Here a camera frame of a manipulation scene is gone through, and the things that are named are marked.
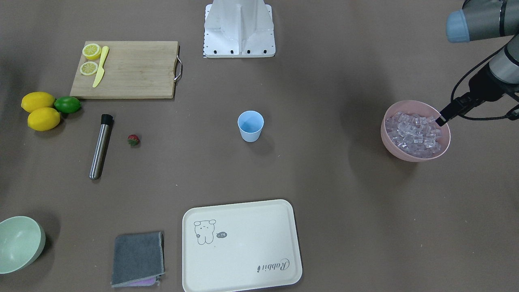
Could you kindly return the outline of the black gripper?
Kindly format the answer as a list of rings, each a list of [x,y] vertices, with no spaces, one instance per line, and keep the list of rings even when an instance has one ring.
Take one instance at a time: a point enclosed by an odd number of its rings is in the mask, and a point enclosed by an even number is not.
[[[486,64],[469,80],[469,92],[456,98],[454,104],[443,108],[435,122],[443,127],[463,111],[471,111],[484,102],[495,102],[502,98],[504,93],[501,81],[495,78],[489,64]]]

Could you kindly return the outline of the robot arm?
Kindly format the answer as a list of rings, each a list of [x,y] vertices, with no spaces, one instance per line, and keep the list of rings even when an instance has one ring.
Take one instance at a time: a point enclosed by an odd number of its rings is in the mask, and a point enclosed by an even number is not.
[[[517,0],[465,0],[459,11],[446,22],[451,43],[510,36],[496,52],[469,70],[469,90],[450,97],[436,123],[443,126],[453,118],[469,119],[467,113],[484,102],[495,102],[504,95],[518,100],[519,84],[519,2]]]

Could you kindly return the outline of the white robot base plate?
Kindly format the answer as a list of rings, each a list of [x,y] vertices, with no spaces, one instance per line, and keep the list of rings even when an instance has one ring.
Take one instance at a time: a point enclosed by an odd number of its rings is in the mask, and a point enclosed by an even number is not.
[[[272,7],[263,0],[214,0],[204,11],[205,58],[275,56]]]

